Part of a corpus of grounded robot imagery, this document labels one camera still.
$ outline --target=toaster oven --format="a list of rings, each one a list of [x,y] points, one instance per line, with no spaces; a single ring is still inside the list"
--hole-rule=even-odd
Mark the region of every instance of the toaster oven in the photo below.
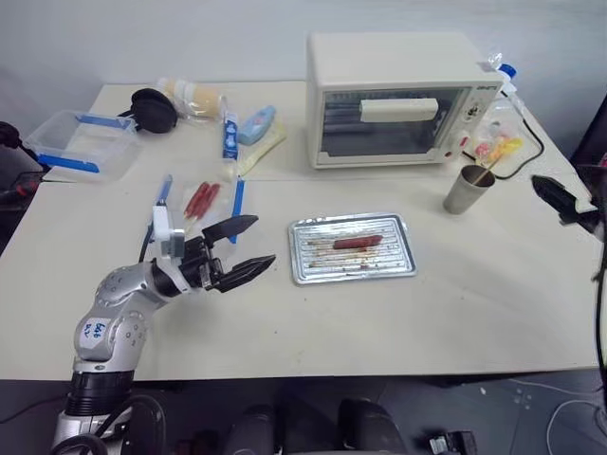
[[[461,33],[314,33],[307,151],[314,168],[442,163],[503,83]]]

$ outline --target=oven window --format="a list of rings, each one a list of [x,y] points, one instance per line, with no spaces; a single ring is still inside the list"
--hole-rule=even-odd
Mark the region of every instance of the oven window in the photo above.
[[[442,141],[467,88],[419,88],[327,92],[324,98],[322,150],[329,156],[423,155]],[[363,100],[435,100],[431,119],[361,121]]]

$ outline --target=handwritten label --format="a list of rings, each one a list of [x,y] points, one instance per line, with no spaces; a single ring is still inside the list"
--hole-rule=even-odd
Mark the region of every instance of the handwritten label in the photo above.
[[[86,349],[93,349],[103,339],[110,318],[89,318],[80,332],[80,345]]]

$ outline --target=white wall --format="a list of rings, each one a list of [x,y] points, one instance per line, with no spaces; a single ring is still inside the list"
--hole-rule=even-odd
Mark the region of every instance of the white wall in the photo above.
[[[24,135],[104,82],[303,79],[309,31],[462,30],[519,69],[570,154],[607,90],[606,0],[5,0],[0,119]]]

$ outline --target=metal baking tray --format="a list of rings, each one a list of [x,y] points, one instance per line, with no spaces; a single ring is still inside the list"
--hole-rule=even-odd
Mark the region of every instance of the metal baking tray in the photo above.
[[[333,249],[333,242],[382,235],[377,246]],[[407,226],[395,213],[311,218],[288,229],[293,279],[297,284],[372,278],[411,277],[417,273]]]

